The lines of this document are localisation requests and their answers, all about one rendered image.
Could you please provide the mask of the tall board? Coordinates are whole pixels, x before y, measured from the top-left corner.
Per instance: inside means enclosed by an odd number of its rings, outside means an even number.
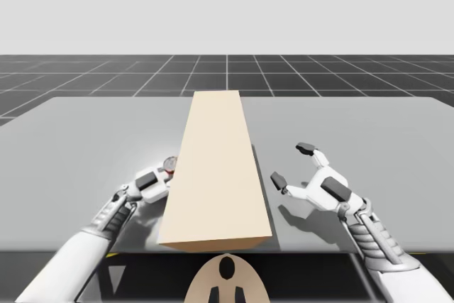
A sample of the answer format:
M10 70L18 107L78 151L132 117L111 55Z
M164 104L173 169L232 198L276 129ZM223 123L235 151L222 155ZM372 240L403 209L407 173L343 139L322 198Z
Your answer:
M240 94L195 92L157 242L210 252L254 248L271 237Z

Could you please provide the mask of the red and white can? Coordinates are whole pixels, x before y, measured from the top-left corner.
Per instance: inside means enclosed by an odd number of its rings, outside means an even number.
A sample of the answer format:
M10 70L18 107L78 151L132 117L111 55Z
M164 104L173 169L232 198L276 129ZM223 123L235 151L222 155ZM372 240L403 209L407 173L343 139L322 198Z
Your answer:
M173 174L175 173L176 165L177 156L170 156L164 160L162 168L169 176L173 176Z

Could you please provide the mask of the tan robot part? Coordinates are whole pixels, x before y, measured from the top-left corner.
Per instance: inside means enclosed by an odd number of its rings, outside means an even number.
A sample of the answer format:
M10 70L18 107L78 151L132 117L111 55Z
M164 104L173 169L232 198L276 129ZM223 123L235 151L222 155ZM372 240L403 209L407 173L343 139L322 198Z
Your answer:
M256 270L233 254L207 261L194 276L184 303L270 303Z

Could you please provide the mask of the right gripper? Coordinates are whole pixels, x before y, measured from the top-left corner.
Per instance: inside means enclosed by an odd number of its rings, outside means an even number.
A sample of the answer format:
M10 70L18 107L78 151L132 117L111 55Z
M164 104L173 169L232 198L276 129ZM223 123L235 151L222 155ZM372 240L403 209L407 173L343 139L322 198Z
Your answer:
M308 182L300 186L288 185L286 179L277 172L270 176L276 190L294 199L307 199L320 211L338 213L342 204L347 204L347 213L355 213L362 207L362 197L348 188L348 181L340 173L329 167L327 157L314 145L298 143L295 148L308 155L318 169Z

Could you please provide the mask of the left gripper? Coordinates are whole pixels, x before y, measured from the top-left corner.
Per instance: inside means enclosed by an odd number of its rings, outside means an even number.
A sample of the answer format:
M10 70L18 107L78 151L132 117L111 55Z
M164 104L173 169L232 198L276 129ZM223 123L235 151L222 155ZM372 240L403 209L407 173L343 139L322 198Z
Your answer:
M152 204L168 196L172 174L164 167L148 167L135 176L135 187L143 201Z

